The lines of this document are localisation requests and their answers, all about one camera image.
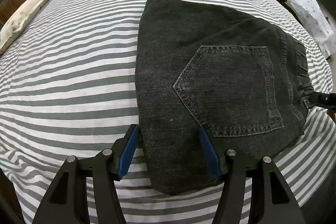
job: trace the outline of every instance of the denim fabric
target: denim fabric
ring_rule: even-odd
[[[235,9],[148,0],[135,84],[152,185],[178,194],[216,185],[198,128],[260,159],[303,134],[313,91],[305,47],[276,25]]]

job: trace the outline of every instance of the striped bedsheet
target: striped bedsheet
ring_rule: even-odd
[[[186,0],[225,5],[280,26],[306,46],[315,91],[332,90],[316,43],[275,0]],[[14,183],[24,219],[34,214],[68,155],[91,157],[137,123],[137,32],[146,0],[50,0],[0,58],[0,167]],[[336,128],[325,110],[309,112],[305,135],[276,158],[300,205],[335,163]],[[98,223],[87,180],[92,223]],[[127,223],[211,223],[222,185],[179,196],[151,187],[143,151],[116,182]],[[251,179],[241,224],[247,223]]]

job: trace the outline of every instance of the bedding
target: bedding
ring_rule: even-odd
[[[303,27],[319,45],[325,58],[336,51],[335,34],[316,0],[287,0]]]
[[[0,167],[23,216],[36,209],[69,155],[91,157],[138,123],[134,85],[139,21],[147,0],[50,0],[0,58]],[[224,5],[279,26],[306,47],[315,91],[330,93],[330,67],[315,41],[276,0],[185,0]],[[297,143],[275,158],[300,206],[334,166],[335,124],[313,108]],[[98,223],[87,179],[91,223]],[[211,223],[223,185],[178,196],[155,191],[142,147],[116,189],[127,223]],[[246,179],[241,224],[248,222]]]
[[[17,39],[48,0],[26,0],[7,20],[0,31],[0,54]]]

